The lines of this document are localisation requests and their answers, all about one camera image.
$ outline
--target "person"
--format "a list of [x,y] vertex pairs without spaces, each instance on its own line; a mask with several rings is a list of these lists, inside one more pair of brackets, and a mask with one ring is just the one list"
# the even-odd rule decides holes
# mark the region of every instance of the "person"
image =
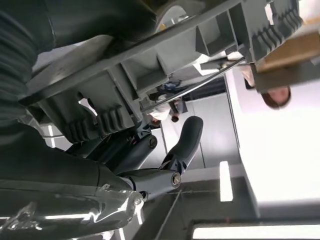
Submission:
[[[254,75],[250,66],[240,66],[242,76],[251,87],[254,87]],[[290,86],[282,86],[269,89],[266,93],[261,93],[263,101],[272,109],[280,109],[287,106],[291,99]]]
[[[155,103],[161,102],[168,97],[168,94],[162,94],[158,97]],[[174,100],[174,106],[178,111],[177,113],[174,112],[169,103],[165,103],[160,106],[155,108],[149,115],[152,116],[150,124],[154,127],[158,128],[162,121],[167,119],[169,115],[171,117],[171,120],[173,123],[177,123],[179,121],[179,116],[183,110],[183,104],[181,99]]]

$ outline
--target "robotic hand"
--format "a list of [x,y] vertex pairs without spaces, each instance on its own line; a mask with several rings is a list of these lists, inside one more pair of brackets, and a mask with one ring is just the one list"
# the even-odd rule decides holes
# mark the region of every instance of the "robotic hand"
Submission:
[[178,188],[181,176],[195,156],[202,134],[204,122],[197,116],[188,118],[179,141],[165,158],[158,169],[138,169],[118,174],[133,190],[140,192],[144,201]]

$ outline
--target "metal panel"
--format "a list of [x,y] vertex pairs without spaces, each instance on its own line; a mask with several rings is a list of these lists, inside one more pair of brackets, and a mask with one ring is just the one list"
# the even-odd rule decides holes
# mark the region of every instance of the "metal panel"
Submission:
[[200,143],[206,168],[218,167],[226,160],[229,165],[242,162],[226,93],[188,102],[186,106],[189,109],[190,104],[195,115],[204,122]]

